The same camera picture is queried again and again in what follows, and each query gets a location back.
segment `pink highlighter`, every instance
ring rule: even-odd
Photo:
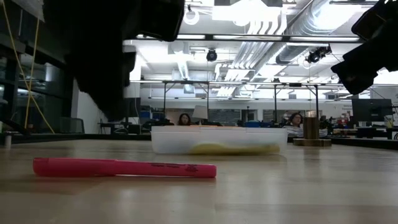
[[[156,175],[214,178],[217,173],[217,167],[214,165],[72,158],[35,158],[33,160],[33,170],[36,175],[42,177]]]

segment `table surface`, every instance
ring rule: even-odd
[[[36,177],[34,157],[216,164],[216,179]],[[398,223],[398,153],[288,145],[279,155],[171,156],[147,141],[0,149],[0,223]]]

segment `woman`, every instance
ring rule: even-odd
[[[294,113],[290,116],[287,125],[300,128],[300,124],[303,123],[303,116],[300,113]]]
[[[190,126],[191,118],[189,117],[189,115],[186,113],[181,114],[180,118],[178,119],[178,125],[179,126]]]

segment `brass cylinder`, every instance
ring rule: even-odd
[[[304,118],[303,131],[305,139],[319,139],[319,121],[317,118]]]

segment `dark hair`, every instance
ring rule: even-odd
[[[187,118],[188,118],[188,123],[187,124],[183,124],[182,123],[182,116],[187,116]],[[180,118],[178,119],[178,125],[186,125],[186,126],[189,126],[189,125],[191,125],[191,117],[189,117],[189,115],[188,114],[186,114],[186,113],[184,113],[184,114],[181,114],[180,115]]]
[[[301,118],[300,124],[302,124],[303,123],[303,116],[300,113],[293,113],[290,116],[290,118],[289,118],[289,122],[291,123],[293,121],[294,117],[296,117],[296,115],[300,115],[300,118]]]

